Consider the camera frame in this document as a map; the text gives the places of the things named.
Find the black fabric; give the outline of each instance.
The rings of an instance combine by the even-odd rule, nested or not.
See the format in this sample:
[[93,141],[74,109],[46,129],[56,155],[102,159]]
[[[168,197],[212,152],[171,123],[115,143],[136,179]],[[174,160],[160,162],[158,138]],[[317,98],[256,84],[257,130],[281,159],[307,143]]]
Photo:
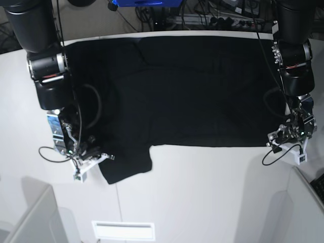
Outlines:
[[[277,73],[271,41],[262,43]],[[152,145],[265,146],[267,134],[282,123],[263,103],[275,83],[257,39],[93,40],[69,45],[67,55],[75,86],[92,84],[102,96],[102,118],[86,132],[115,155],[99,165],[109,184],[150,171]],[[87,119],[95,109],[86,94],[81,100]],[[284,114],[280,93],[268,101]]]

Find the black cylindrical joint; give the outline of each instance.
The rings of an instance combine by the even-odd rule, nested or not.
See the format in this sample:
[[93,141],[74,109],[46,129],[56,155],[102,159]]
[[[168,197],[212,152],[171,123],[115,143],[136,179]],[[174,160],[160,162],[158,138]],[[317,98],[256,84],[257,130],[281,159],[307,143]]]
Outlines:
[[315,88],[314,74],[310,61],[306,66],[294,69],[280,69],[285,94],[292,97],[310,93]]
[[38,80],[51,74],[60,73],[57,56],[29,61],[32,79]]
[[58,43],[50,0],[29,0],[4,7],[23,49],[39,53]]
[[294,66],[312,59],[312,52],[309,43],[302,45],[291,45],[286,42],[279,42],[278,45],[284,66]]
[[315,0],[281,1],[276,6],[282,39],[290,44],[306,42],[312,30]]
[[43,110],[55,110],[74,101],[72,85],[67,74],[64,78],[49,83],[35,81],[38,101]]

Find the white table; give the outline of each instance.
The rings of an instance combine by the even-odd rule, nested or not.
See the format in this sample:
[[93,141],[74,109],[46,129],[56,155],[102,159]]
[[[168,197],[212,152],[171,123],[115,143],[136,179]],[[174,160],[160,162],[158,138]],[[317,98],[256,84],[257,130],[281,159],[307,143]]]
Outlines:
[[[255,33],[229,31],[148,32],[97,38],[152,35],[256,38]],[[309,142],[309,162],[300,167],[308,180],[324,168],[324,43],[314,40],[312,45],[316,82],[312,95],[318,131]],[[88,173],[86,183],[80,184],[73,181],[70,163],[50,163],[38,154],[40,146],[53,146],[52,134],[26,69],[25,51],[1,55],[0,68],[0,223],[14,225],[18,221],[34,200],[32,192],[42,188],[36,179],[53,185],[58,205],[70,212],[84,243],[96,242],[92,220],[154,222],[158,243],[257,242],[261,237],[270,198],[285,190],[291,171],[291,166],[282,161],[270,167],[261,165],[269,148],[157,146],[150,150],[151,172],[108,185],[96,167]],[[53,154],[53,159],[61,158]],[[293,161],[289,155],[283,159]],[[242,219],[249,224],[237,230]]]

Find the black cable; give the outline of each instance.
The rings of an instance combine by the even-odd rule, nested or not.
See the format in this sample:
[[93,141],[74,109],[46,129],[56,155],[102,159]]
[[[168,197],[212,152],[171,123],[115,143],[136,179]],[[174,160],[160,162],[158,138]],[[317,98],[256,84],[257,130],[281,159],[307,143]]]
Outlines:
[[206,13],[206,12],[204,11],[203,5],[201,4],[200,0],[198,0],[198,2],[199,2],[199,4],[200,4],[200,6],[201,6],[201,9],[202,9],[203,13],[204,13],[204,17],[205,17],[206,26],[208,26],[208,23],[207,23],[207,18],[206,18],[206,14],[207,14],[207,13]]
[[80,143],[81,143],[81,135],[82,135],[82,115],[81,115],[81,108],[80,108],[80,104],[77,98],[77,95],[75,93],[75,91],[73,91],[73,95],[74,95],[74,99],[76,100],[76,105],[77,105],[77,109],[78,109],[78,113],[79,113],[79,119],[80,119],[80,130],[79,130],[79,139],[78,139],[78,143],[77,143],[77,148],[76,148],[76,152],[79,152],[80,149]]
[[10,34],[8,34],[7,32],[3,31],[2,29],[0,29],[0,32],[1,32],[2,34],[5,34],[6,36],[8,36],[8,37],[10,37],[10,38],[14,38],[14,35],[10,35]]
[[3,48],[4,44],[10,39],[10,37],[6,37],[0,44],[0,50]]
[[141,20],[143,20],[143,22],[148,25],[148,28],[150,31],[153,31],[154,27],[151,26],[151,23],[150,23],[151,16],[148,18],[146,15],[146,11],[147,11],[147,8],[140,11]]
[[130,22],[128,22],[128,20],[121,14],[121,12],[119,10],[116,11],[123,19],[126,23],[128,23],[128,25],[135,30],[136,32],[139,32]]
[[273,114],[273,115],[275,115],[275,116],[277,116],[277,117],[283,118],[283,119],[287,119],[286,116],[284,116],[284,115],[280,115],[280,114],[276,113],[276,112],[275,112],[275,111],[274,111],[274,110],[269,106],[269,104],[268,104],[268,102],[267,102],[267,97],[268,97],[269,95],[271,95],[272,93],[275,93],[275,92],[278,92],[278,91],[280,91],[280,89],[279,89],[278,87],[274,87],[274,88],[268,90],[267,92],[265,92],[264,95],[263,95],[263,102],[264,102],[265,106],[267,107],[267,109],[270,111],[271,114]]
[[187,0],[182,1],[182,9],[181,9],[181,20],[182,20],[182,30],[186,26],[186,22],[184,21],[184,10],[186,8]]
[[71,159],[71,158],[69,157],[69,159],[61,160],[61,161],[50,160],[50,159],[48,159],[48,158],[45,158],[45,157],[42,155],[41,150],[42,150],[43,148],[47,148],[47,149],[51,149],[51,150],[54,150],[54,149],[51,148],[51,147],[46,147],[46,146],[42,146],[42,147],[40,147],[40,148],[38,149],[38,153],[40,154],[40,156],[41,156],[43,159],[45,159],[45,160],[47,160],[47,161],[49,161],[49,162],[53,162],[53,163],[63,163],[63,162],[67,162],[67,161],[69,161],[69,160]]
[[102,102],[101,102],[101,97],[99,95],[99,92],[97,91],[97,89],[95,87],[93,87],[92,85],[90,84],[84,84],[82,85],[82,87],[85,87],[85,88],[88,88],[88,89],[91,89],[96,97],[97,97],[97,102],[98,102],[98,110],[97,110],[97,114],[95,116],[95,118],[93,119],[92,122],[90,122],[87,126],[86,126],[86,129],[89,129],[91,127],[93,127],[95,124],[97,124],[98,120],[100,119],[101,117],[101,111],[102,111]]
[[264,163],[264,160],[265,160],[265,158],[271,153],[271,152],[273,152],[273,150],[274,149],[272,149],[272,150],[270,150],[264,157],[263,157],[263,159],[262,159],[262,164],[264,165],[264,166],[270,166],[270,165],[272,165],[272,164],[274,164],[274,163],[276,163],[279,159],[281,159],[282,157],[284,157],[290,150],[292,150],[294,147],[297,147],[297,146],[299,146],[300,147],[300,149],[302,149],[302,146],[300,146],[300,144],[295,144],[294,146],[291,146],[282,156],[280,156],[279,158],[277,158],[276,160],[274,160],[273,162],[271,162],[271,163],[269,163],[269,164],[265,164]]
[[209,0],[205,0],[204,12],[208,13],[207,10],[209,9]]
[[135,7],[136,16],[141,21],[141,30],[142,30],[142,32],[144,32],[144,21],[142,20],[141,14],[139,13],[139,11],[140,11],[139,7]]
[[63,29],[62,29],[62,22],[61,22],[61,14],[60,14],[60,8],[59,8],[59,0],[56,0],[56,5],[57,5],[57,16],[59,17],[59,25],[60,25],[60,31],[61,31],[61,41],[63,43],[63,51],[64,51],[65,44],[64,44],[64,36],[63,36]]
[[267,56],[265,54],[265,51],[264,51],[264,48],[263,48],[263,45],[262,45],[262,42],[261,42],[261,38],[260,38],[260,35],[259,35],[258,26],[257,26],[257,23],[256,23],[255,18],[254,18],[254,13],[253,13],[253,8],[252,7],[251,7],[251,13],[252,13],[252,18],[253,18],[253,22],[254,22],[254,26],[255,26],[255,31],[256,31],[257,36],[258,36],[258,40],[259,40],[259,44],[260,44],[260,47],[261,47],[261,51],[262,51],[264,60],[265,60],[265,62],[267,64],[267,67],[268,67],[268,69],[270,71],[270,74],[271,74],[273,80],[275,81],[276,85],[278,86],[279,90],[281,91],[281,93],[282,93],[282,95],[283,95],[283,97],[285,99],[285,102],[287,103],[287,105],[289,107],[290,115],[292,117],[293,116],[293,111],[292,111],[292,109],[291,109],[291,107],[289,105],[288,99],[287,99],[286,95],[284,94],[284,92],[282,91],[280,84],[277,82],[277,79],[275,78],[275,76],[274,76],[274,74],[272,72],[272,69],[271,69],[270,64],[268,62],[268,59],[267,59]]
[[77,165],[76,160],[75,160],[73,157],[70,157],[70,158],[71,158],[71,160],[73,161],[73,164],[74,164],[74,166],[75,166],[77,172],[79,173],[79,172],[80,172],[80,169],[79,169],[79,166]]

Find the silver metal bracket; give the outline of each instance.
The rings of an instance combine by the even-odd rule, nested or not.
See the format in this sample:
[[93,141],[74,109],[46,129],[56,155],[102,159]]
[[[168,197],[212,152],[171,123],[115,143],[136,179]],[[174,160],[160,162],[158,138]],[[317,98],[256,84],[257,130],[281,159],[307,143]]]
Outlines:
[[92,169],[95,165],[103,162],[106,159],[115,160],[115,156],[107,153],[102,153],[100,155],[100,158],[90,158],[87,160],[82,159],[75,159],[78,163],[78,168],[75,167],[75,164],[73,161],[71,161],[74,173],[73,173],[73,179],[78,180],[81,182],[84,182],[87,179],[87,171]]
[[272,141],[273,145],[276,145],[285,151],[289,150],[289,153],[291,153],[294,156],[294,161],[298,166],[303,162],[307,162],[307,153],[306,153],[307,143],[308,143],[308,138],[306,138],[302,144],[299,143],[300,146],[302,146],[303,148],[303,153],[300,154],[299,150],[298,151],[295,151],[293,149],[289,150],[292,146],[294,146],[294,144],[290,144],[290,146],[286,146],[286,144],[282,144],[282,145],[277,144],[275,140]]
[[52,134],[53,134],[53,141],[55,144],[55,150],[58,151],[60,154],[66,154],[66,146],[64,143],[64,133],[63,128],[61,126],[59,120],[59,111],[50,110],[47,112],[47,120],[50,124]]

